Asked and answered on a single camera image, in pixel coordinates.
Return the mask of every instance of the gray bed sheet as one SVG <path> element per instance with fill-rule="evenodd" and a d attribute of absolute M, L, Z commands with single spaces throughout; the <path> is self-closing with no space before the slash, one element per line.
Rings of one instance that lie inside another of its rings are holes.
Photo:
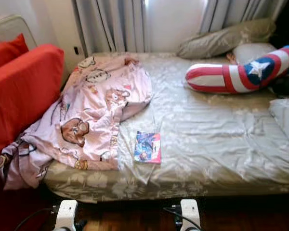
<path fill-rule="evenodd" d="M 131 55 L 150 74 L 153 99 L 120 125 L 119 171 L 77 170 L 53 161 L 44 179 L 51 191 L 92 203 L 289 193 L 289 140 L 268 111 L 274 95 L 206 94 L 185 85 L 190 65 L 225 58 Z M 137 131 L 160 132 L 160 165 L 133 162 Z"/>

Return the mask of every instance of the curtain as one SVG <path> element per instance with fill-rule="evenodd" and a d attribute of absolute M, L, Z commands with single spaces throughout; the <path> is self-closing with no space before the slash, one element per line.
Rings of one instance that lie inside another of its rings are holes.
<path fill-rule="evenodd" d="M 217 31 L 243 21 L 277 19 L 287 0 L 208 0 L 200 32 Z"/>
<path fill-rule="evenodd" d="M 76 0 L 87 54 L 149 51 L 142 0 Z"/>

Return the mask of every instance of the wooden floor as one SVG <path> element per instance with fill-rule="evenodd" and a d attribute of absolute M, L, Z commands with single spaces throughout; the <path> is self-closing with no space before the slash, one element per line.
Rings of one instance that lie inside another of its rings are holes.
<path fill-rule="evenodd" d="M 80 203 L 75 221 L 87 219 L 84 231 L 175 231 L 173 215 L 162 207 L 179 199 Z M 289 195 L 198 198 L 204 231 L 289 231 Z M 55 216 L 43 231 L 52 230 Z"/>

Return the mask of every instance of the sofa armrest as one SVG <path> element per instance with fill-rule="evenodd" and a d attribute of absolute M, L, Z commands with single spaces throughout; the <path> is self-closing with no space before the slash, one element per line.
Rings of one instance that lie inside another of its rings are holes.
<path fill-rule="evenodd" d="M 37 47 L 0 67 L 0 153 L 60 95 L 63 51 Z"/>

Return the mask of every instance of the captain america pillow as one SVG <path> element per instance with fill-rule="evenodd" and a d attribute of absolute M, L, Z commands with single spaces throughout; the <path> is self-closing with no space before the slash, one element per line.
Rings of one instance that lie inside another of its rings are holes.
<path fill-rule="evenodd" d="M 246 93 L 266 87 L 274 78 L 289 74 L 289 46 L 245 65 L 195 64 L 186 73 L 196 91 Z"/>

